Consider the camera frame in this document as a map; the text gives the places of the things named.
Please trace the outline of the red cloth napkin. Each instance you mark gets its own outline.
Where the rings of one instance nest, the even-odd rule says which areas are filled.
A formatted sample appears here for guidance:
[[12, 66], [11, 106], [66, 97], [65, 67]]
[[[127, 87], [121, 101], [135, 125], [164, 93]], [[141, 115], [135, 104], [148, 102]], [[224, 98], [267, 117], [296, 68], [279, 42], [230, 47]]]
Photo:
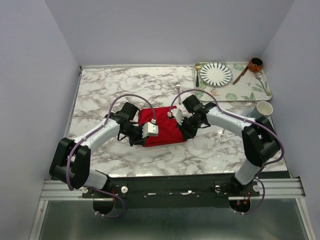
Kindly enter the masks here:
[[155, 108], [158, 136], [150, 136], [146, 139], [144, 147], [155, 147], [185, 142], [181, 131], [177, 127], [175, 119], [168, 117], [170, 107]]

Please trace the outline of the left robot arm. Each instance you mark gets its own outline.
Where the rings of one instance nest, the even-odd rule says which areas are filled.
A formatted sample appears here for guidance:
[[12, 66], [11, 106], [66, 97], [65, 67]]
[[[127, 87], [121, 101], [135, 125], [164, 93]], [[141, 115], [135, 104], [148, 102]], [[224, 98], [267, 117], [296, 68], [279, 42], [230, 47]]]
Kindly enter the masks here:
[[73, 189], [81, 187], [93, 188], [101, 198], [107, 197], [111, 191], [110, 177], [97, 170], [90, 169], [91, 155], [104, 143], [112, 138], [121, 141], [120, 134], [129, 139], [129, 145], [146, 144], [143, 138], [143, 126], [137, 126], [134, 119], [141, 111], [135, 105], [126, 102], [120, 111], [110, 114], [106, 126], [94, 127], [89, 137], [79, 136], [76, 139], [64, 137], [58, 142], [49, 175], [63, 183], [67, 183], [66, 174]]

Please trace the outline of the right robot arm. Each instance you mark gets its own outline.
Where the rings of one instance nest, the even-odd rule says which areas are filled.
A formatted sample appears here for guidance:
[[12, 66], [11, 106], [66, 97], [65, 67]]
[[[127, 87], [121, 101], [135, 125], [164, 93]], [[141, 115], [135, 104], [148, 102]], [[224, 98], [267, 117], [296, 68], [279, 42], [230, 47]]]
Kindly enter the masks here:
[[241, 137], [246, 160], [230, 179], [230, 191], [241, 196], [258, 175], [267, 161], [282, 148], [270, 121], [234, 114], [222, 109], [217, 103], [202, 104], [195, 95], [187, 97], [182, 104], [191, 116], [186, 117], [180, 109], [171, 109], [168, 116], [177, 122], [184, 140], [193, 139], [202, 126], [221, 127]]

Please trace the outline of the silver fork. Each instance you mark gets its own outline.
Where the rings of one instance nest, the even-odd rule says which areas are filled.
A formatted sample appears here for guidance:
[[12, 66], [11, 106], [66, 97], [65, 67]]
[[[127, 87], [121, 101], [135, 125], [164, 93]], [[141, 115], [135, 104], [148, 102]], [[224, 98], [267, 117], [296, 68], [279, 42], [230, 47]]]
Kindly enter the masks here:
[[175, 88], [176, 88], [176, 90], [177, 90], [177, 93], [178, 93], [178, 104], [179, 105], [182, 105], [182, 100], [181, 100], [181, 96], [180, 96], [180, 90], [181, 90], [181, 85], [180, 85], [180, 82], [179, 81], [177, 81], [176, 83], [175, 83]]

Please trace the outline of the striped white plate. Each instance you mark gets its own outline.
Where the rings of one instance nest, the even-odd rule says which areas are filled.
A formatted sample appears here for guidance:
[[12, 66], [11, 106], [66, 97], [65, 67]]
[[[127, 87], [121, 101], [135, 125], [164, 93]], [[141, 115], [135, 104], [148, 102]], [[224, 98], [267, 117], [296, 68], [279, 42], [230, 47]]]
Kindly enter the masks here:
[[205, 84], [212, 87], [223, 87], [233, 79], [231, 69], [220, 62], [205, 63], [198, 74]]

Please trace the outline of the floral serving tray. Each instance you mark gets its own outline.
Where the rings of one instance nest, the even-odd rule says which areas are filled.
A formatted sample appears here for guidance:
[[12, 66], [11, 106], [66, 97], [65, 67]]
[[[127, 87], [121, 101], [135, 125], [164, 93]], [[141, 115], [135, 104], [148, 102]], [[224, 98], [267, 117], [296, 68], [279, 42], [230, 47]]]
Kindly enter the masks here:
[[[196, 87], [196, 63], [193, 64], [193, 78], [194, 84], [197, 89], [204, 90], [213, 95], [219, 102], [236, 102], [236, 101], [269, 101], [272, 98], [272, 91], [270, 89], [267, 78], [263, 72], [261, 73], [261, 80], [266, 88], [263, 90], [262, 85], [256, 79], [255, 73], [247, 70], [245, 75], [239, 80], [239, 82], [233, 85], [234, 80], [242, 73], [244, 68], [248, 65], [247, 62], [217, 62], [227, 65], [232, 72], [232, 80], [229, 84], [222, 87], [213, 87], [207, 85], [199, 76], [199, 87]], [[200, 68], [206, 64], [206, 62], [199, 62]]]

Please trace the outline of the grey white mug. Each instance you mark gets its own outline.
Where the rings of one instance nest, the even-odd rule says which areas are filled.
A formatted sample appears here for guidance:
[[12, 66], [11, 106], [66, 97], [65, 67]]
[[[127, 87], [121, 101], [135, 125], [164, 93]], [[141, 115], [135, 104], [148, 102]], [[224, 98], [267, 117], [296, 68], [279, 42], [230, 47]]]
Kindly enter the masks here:
[[250, 109], [247, 117], [259, 119], [260, 117], [268, 117], [273, 113], [273, 106], [267, 101], [259, 101], [254, 108]]

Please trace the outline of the silver spoon on tray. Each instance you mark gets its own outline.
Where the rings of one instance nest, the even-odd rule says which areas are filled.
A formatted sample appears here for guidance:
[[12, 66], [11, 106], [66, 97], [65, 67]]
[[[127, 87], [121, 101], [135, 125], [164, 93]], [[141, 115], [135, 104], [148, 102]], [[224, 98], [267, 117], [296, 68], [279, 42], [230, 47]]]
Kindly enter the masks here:
[[262, 82], [262, 76], [261, 76], [261, 73], [260, 72], [257, 72], [255, 73], [255, 78], [260, 82], [261, 86], [262, 86], [262, 89], [266, 92], [266, 88]]

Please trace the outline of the orange black cup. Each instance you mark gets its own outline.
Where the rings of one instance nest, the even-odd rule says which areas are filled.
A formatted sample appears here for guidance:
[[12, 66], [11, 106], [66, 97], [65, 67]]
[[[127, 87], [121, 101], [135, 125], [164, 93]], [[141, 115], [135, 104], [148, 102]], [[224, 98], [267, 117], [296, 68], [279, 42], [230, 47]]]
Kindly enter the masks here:
[[248, 69], [253, 73], [259, 73], [262, 69], [263, 61], [260, 58], [254, 57], [248, 63]]

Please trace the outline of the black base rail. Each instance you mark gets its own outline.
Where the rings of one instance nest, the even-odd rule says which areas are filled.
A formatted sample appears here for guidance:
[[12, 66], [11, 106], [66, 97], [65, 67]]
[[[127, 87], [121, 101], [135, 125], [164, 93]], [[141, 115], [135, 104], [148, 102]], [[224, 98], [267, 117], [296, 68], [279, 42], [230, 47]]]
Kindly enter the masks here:
[[196, 174], [147, 177], [113, 177], [99, 192], [88, 189], [85, 199], [96, 205], [120, 209], [155, 208], [228, 208], [231, 201], [259, 197], [256, 182], [246, 186], [232, 184], [233, 174]]

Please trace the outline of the brown handled knife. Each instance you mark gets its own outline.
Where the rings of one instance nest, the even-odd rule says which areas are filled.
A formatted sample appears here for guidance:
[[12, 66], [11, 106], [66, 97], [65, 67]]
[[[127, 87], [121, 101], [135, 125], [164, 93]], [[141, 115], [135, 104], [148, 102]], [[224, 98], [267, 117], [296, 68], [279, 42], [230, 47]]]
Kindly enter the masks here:
[[245, 68], [244, 68], [244, 70], [241, 72], [241, 74], [233, 81], [233, 85], [235, 85], [235, 84], [237, 84], [238, 82], [239, 82], [239, 80], [246, 74], [246, 72], [247, 72], [247, 70], [248, 70], [248, 66], [246, 66]]

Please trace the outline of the aluminium frame rail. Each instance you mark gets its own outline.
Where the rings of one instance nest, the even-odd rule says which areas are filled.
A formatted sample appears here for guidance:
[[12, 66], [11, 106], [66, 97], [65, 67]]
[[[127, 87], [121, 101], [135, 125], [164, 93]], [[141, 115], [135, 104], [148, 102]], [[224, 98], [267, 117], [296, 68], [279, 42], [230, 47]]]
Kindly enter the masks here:
[[[299, 178], [270, 178], [258, 183], [259, 193], [265, 193], [266, 199], [302, 199], [306, 196], [303, 184]], [[40, 193], [41, 201], [104, 201], [107, 198], [85, 196], [82, 188], [70, 191], [68, 186], [57, 180], [46, 180]]]

